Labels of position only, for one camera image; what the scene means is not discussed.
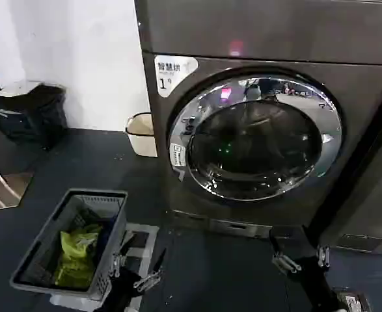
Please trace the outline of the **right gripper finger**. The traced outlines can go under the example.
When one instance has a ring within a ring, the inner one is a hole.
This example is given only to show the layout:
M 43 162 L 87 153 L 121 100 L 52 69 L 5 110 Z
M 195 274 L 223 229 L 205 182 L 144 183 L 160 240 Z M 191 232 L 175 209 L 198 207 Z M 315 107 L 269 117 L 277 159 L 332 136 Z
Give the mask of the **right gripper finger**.
M 318 258 L 318 266 L 321 268 L 329 268 L 330 262 L 329 262 L 329 246 L 323 245 L 319 243 L 317 245 L 317 258 Z
M 300 272 L 302 267 L 297 264 L 294 260 L 284 254 L 274 236 L 272 230 L 270 230 L 270 243 L 273 248 L 273 257 L 271 262 L 281 271 L 281 272 Z

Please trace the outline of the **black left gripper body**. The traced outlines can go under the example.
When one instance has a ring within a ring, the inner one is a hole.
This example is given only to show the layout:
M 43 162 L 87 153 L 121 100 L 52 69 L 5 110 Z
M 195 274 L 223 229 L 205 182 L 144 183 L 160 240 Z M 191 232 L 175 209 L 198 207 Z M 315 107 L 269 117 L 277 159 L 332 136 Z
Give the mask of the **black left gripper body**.
M 140 275 L 122 266 L 119 269 L 118 277 L 112 277 L 112 293 L 129 296 L 130 298 L 138 297 L 141 292 L 134 287 L 134 284 L 140 280 Z

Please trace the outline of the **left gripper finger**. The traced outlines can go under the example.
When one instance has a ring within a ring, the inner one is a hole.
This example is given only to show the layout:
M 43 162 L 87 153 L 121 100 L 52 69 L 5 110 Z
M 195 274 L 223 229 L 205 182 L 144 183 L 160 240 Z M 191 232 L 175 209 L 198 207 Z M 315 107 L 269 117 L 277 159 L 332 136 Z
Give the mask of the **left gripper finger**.
M 150 273 L 145 278 L 141 278 L 139 281 L 136 281 L 133 284 L 133 288 L 137 292 L 149 291 L 161 281 L 162 264 L 165 258 L 166 251 L 167 249 L 165 248 L 161 252 Z
M 122 244 L 116 249 L 116 252 L 113 254 L 112 260 L 112 276 L 119 277 L 120 270 L 124 266 L 126 261 L 126 256 L 135 240 L 135 235 L 126 235 Z

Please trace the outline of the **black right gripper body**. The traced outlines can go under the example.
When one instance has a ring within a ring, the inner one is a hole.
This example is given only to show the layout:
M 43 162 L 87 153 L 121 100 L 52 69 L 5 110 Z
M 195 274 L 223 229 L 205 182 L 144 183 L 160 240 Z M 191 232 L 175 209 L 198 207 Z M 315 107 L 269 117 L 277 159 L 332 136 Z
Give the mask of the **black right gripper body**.
M 326 279 L 330 267 L 319 267 L 316 255 L 302 257 L 299 263 L 302 267 L 301 285 L 307 294 L 334 294 Z

